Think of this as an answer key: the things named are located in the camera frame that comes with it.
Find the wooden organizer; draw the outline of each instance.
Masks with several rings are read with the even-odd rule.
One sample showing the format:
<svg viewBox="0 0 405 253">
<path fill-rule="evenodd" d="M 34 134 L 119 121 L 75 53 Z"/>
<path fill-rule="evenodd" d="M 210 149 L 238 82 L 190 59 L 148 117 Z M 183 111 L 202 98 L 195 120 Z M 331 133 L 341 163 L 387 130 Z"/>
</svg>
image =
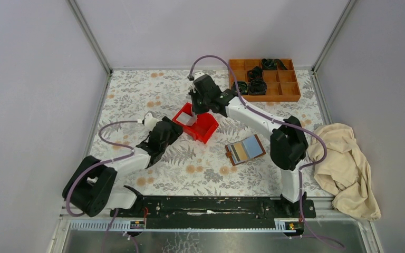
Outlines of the wooden organizer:
<svg viewBox="0 0 405 253">
<path fill-rule="evenodd" d="M 299 101 L 300 89 L 297 83 L 296 72 L 294 71 L 291 59 L 280 59 L 288 70 L 282 70 L 277 65 L 277 70 L 263 70 L 263 81 L 268 89 L 265 95 L 243 95 L 249 102 L 297 102 Z M 229 65 L 237 76 L 237 81 L 246 82 L 247 71 L 255 66 L 262 68 L 262 59 L 231 59 Z M 229 86 L 232 89 L 234 77 L 229 72 Z"/>
</svg>

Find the red tray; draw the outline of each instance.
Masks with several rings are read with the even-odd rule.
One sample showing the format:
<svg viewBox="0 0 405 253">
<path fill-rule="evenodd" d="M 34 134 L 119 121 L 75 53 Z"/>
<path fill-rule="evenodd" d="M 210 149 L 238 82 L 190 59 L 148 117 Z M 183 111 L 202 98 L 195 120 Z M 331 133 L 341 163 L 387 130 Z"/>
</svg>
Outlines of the red tray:
<svg viewBox="0 0 405 253">
<path fill-rule="evenodd" d="M 184 132 L 193 137 L 194 140 L 201 141 L 204 144 L 207 143 L 207 141 L 210 139 L 212 134 L 219 126 L 213 115 L 208 112 L 198 115 L 196 122 L 191 126 L 181 124 L 176 120 L 181 115 L 181 113 L 187 113 L 188 115 L 191 115 L 191 104 L 186 103 L 184 107 L 175 115 L 175 117 L 173 118 L 173 122 L 182 126 Z"/>
</svg>

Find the white wall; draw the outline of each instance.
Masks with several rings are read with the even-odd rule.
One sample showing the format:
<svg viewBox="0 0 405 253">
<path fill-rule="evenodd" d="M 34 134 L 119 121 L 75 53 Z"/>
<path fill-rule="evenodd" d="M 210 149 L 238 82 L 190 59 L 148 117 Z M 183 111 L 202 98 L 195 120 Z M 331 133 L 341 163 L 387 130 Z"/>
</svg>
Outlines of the white wall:
<svg viewBox="0 0 405 253">
<path fill-rule="evenodd" d="M 206 54 L 312 66 L 348 0 L 77 2 L 112 67 L 154 69 L 190 67 Z"/>
<path fill-rule="evenodd" d="M 0 252 L 45 252 L 105 73 L 66 1 L 0 1 Z"/>
<path fill-rule="evenodd" d="M 319 71 L 372 167 L 385 252 L 405 252 L 405 1 L 359 1 Z"/>
</svg>

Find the towel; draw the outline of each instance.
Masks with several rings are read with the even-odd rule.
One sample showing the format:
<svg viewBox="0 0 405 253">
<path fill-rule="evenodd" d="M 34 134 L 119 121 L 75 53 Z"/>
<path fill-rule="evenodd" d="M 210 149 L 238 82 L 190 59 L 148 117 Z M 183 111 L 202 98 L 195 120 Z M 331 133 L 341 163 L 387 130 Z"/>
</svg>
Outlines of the towel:
<svg viewBox="0 0 405 253">
<path fill-rule="evenodd" d="M 381 218 L 372 192 L 370 165 L 356 143 L 353 129 L 336 123 L 320 126 L 314 133 L 327 146 L 327 157 L 316 165 L 314 179 L 322 189 L 336 196 L 332 205 L 357 219 Z M 311 138 L 307 151 L 313 161 L 320 160 L 324 154 L 316 138 Z"/>
</svg>

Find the floral pattern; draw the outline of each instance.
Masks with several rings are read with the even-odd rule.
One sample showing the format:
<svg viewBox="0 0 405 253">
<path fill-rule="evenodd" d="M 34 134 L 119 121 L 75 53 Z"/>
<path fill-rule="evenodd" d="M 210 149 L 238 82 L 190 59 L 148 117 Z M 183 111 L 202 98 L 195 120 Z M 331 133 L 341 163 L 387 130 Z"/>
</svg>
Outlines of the floral pattern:
<svg viewBox="0 0 405 253">
<path fill-rule="evenodd" d="M 226 70 L 204 71 L 225 89 L 228 87 Z M 293 115 L 302 126 L 314 130 L 322 118 L 314 95 L 308 70 L 296 71 L 302 97 L 298 102 L 255 102 L 259 108 L 281 117 Z M 121 120 L 143 118 L 147 112 L 156 117 L 173 118 L 186 102 L 191 83 L 188 71 L 114 71 L 99 119 L 98 129 Z M 194 141 L 182 136 L 151 168 L 120 178 L 115 187 L 130 185 L 145 195 L 206 195 L 206 196 L 279 196 L 282 182 L 280 170 L 270 156 L 232 166 L 225 155 L 225 145 L 256 134 L 241 122 L 215 114 L 219 128 L 207 142 Z M 91 155 L 99 159 L 114 158 L 129 152 L 100 140 L 95 130 Z M 104 137 L 117 143 L 136 145 L 147 137 L 148 130 L 137 123 L 116 125 L 104 132 Z M 258 135 L 269 151 L 269 141 Z M 308 196 L 331 196 L 323 191 L 313 178 L 313 169 L 303 171 L 303 184 Z"/>
</svg>

